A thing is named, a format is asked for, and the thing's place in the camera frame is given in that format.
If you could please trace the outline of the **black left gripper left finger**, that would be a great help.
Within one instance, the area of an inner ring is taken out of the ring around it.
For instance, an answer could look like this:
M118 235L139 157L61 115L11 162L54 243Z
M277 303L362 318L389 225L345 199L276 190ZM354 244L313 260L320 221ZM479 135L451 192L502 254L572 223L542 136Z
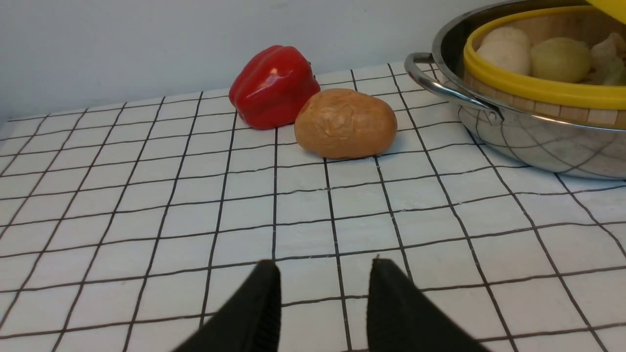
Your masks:
M264 259L212 318L175 350L276 352L280 328L280 270Z

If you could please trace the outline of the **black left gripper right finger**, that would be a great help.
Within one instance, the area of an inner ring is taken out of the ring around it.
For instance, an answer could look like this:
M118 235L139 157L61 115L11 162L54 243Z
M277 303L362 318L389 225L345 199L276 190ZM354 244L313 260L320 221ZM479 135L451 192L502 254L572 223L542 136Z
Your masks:
M370 352L487 352L391 260L373 259L367 299Z

